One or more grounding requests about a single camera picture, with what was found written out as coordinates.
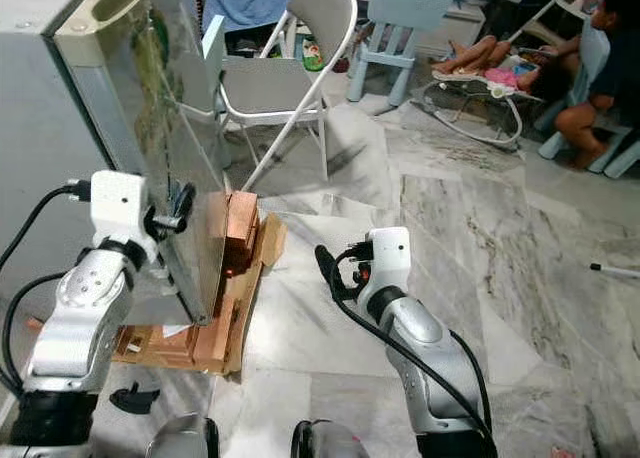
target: wooden pallet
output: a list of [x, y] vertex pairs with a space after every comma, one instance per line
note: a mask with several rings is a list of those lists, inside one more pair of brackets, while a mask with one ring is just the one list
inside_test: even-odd
[[[114, 361], [193, 369], [220, 375], [242, 369], [244, 342], [260, 274], [263, 267], [273, 266], [282, 254], [287, 228], [274, 214], [269, 214], [256, 226], [256, 213], [243, 217], [242, 226], [248, 228], [246, 232], [241, 232], [238, 231], [231, 209], [229, 216], [227, 229], [232, 230], [235, 241], [230, 240], [232, 246], [229, 247], [225, 244], [225, 255], [227, 250], [237, 253], [240, 246], [237, 237], [242, 233], [253, 242], [253, 249], [252, 254], [248, 255], [251, 259], [246, 271], [223, 274], [211, 324], [192, 326], [169, 338], [162, 336], [161, 326], [123, 327]], [[233, 264], [236, 271], [239, 262], [242, 262], [236, 258], [227, 261]]]

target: refrigerator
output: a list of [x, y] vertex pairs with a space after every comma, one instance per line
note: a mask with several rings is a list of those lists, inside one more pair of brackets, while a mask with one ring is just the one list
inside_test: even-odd
[[[217, 122], [194, 127], [183, 111], [213, 108], [193, 9], [191, 0], [0, 0], [0, 247], [68, 178], [141, 174], [160, 214], [196, 188], [187, 230], [138, 274], [129, 324], [206, 324], [213, 314], [227, 208], [222, 170], [205, 153]], [[0, 295], [73, 266], [92, 232], [87, 205], [57, 199], [3, 271]], [[46, 318], [53, 289], [37, 294], [28, 312]]]

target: pink cloth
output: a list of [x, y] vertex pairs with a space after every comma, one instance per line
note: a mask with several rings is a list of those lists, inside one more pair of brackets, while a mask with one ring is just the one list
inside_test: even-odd
[[511, 88], [518, 88], [518, 78], [512, 70], [507, 70], [505, 68], [491, 68], [484, 72], [484, 77], [494, 83], [507, 85]]

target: person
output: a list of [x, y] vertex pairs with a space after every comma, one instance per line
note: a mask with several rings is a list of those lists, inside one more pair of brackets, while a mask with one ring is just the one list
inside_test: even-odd
[[636, 2], [601, 0], [591, 18], [592, 26], [609, 38], [609, 58], [591, 84], [589, 99], [562, 111], [555, 120], [558, 131], [578, 148], [572, 162], [576, 169], [588, 167], [607, 151], [607, 143], [600, 142], [593, 133], [600, 114], [613, 114], [623, 125], [640, 124], [635, 104], [640, 96], [640, 13]]
[[569, 91], [574, 74], [571, 68], [577, 68], [573, 64], [574, 52], [560, 50], [557, 56], [538, 59], [538, 69], [516, 75], [512, 70], [497, 68], [511, 50], [508, 41], [498, 41], [495, 36], [489, 35], [470, 48], [450, 43], [455, 58], [432, 65], [433, 70], [446, 75], [484, 75], [491, 81], [504, 83], [551, 102], [564, 97]]

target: marble floor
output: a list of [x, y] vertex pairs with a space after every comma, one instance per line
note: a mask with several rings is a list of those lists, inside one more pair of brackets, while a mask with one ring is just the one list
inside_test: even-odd
[[[329, 182], [300, 129], [254, 186], [261, 213], [289, 233], [261, 280], [242, 374], [188, 377], [180, 411], [208, 408], [225, 458], [289, 456], [294, 426], [315, 418], [349, 426], [372, 457], [419, 456], [383, 346], [334, 306], [313, 255], [402, 225], [409, 291], [476, 353], [500, 456], [639, 456], [640, 287], [589, 270], [640, 266], [638, 169], [618, 181], [576, 173], [542, 160], [536, 142], [505, 153], [409, 102], [370, 116], [380, 98], [353, 106], [345, 88], [333, 75], [325, 90]], [[250, 129], [263, 151], [276, 132]], [[238, 186], [250, 156], [239, 134], [228, 140]]]

